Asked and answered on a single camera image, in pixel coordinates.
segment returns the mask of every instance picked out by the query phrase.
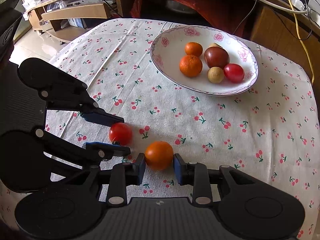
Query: cherry tomato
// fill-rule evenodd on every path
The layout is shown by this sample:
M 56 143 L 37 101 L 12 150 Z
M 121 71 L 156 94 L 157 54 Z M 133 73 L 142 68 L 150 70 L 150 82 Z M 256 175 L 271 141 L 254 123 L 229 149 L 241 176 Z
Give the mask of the cherry tomato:
M 173 149 L 167 142 L 153 142 L 145 150 L 145 160 L 152 170 L 164 170 L 172 163 Z
M 244 78 L 243 68 L 234 63 L 227 64 L 223 69 L 224 75 L 233 83 L 239 83 Z
M 127 145 L 132 139 L 132 130 L 129 125 L 117 122 L 109 130 L 109 139 L 112 144 Z

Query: white tablecloth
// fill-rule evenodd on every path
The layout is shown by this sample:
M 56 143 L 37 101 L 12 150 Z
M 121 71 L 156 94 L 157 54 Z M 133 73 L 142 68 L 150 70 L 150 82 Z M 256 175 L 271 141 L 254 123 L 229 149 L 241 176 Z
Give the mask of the white tablecloth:
M 320 136 L 306 73 L 281 55 L 240 39 L 259 65 L 258 80 L 249 91 L 212 97 L 187 90 L 158 73 L 149 55 L 153 39 L 175 26 L 110 20 L 50 61 L 84 81 L 100 107 L 132 126 L 132 154 L 114 157 L 102 168 L 132 162 L 153 141 L 167 141 L 185 162 L 201 162 L 210 169 L 228 164 L 298 198 L 306 211 L 298 238 L 311 239 L 319 207 Z M 78 113 L 48 111 L 46 129 L 79 146 L 109 143 L 108 127 L 86 122 Z M 177 184 L 172 168 L 154 172 L 147 167 L 141 186 L 129 186 L 127 191 L 128 199 L 192 195 L 191 186 Z M 104 187 L 101 199 L 106 192 Z M 216 186 L 212 192 L 219 200 Z

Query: tiled floor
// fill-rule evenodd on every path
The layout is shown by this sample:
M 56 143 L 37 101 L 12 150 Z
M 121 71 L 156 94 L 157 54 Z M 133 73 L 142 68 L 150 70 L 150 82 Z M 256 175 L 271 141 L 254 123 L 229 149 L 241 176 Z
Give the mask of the tiled floor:
M 66 44 L 60 45 L 60 41 L 47 33 L 39 36 L 31 29 L 15 43 L 10 61 L 20 65 L 26 58 L 37 57 L 48 62 L 64 46 Z

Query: white oval plate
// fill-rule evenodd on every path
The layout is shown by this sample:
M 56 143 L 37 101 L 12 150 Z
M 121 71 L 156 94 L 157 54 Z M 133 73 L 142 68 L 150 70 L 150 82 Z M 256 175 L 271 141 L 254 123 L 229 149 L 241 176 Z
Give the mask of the white oval plate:
M 179 62 L 186 55 L 185 44 L 198 42 L 203 47 L 200 59 L 202 72 L 195 78 L 188 78 L 180 72 Z M 226 77 L 220 84 L 207 79 L 209 67 L 204 61 L 204 52 L 211 43 L 223 47 L 230 56 L 230 63 L 244 69 L 241 83 L 231 83 Z M 258 77 L 258 64 L 251 50 L 236 37 L 223 31 L 197 25 L 179 26 L 159 34 L 151 44 L 151 59 L 156 68 L 174 83 L 200 93 L 213 96 L 231 96 L 242 93 L 253 86 Z

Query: orange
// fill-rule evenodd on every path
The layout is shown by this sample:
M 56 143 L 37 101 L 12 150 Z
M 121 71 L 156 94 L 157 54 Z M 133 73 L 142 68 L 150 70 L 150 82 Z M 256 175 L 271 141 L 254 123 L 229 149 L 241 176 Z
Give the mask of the orange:
M 203 48 L 199 43 L 196 42 L 188 42 L 185 47 L 184 51 L 187 55 L 194 55 L 200 57 L 203 52 Z
M 173 149 L 164 141 L 151 143 L 144 154 L 147 165 L 155 171 L 166 169 L 173 160 Z
M 202 71 L 202 62 L 197 56 L 186 55 L 180 60 L 180 71 L 187 77 L 196 77 Z

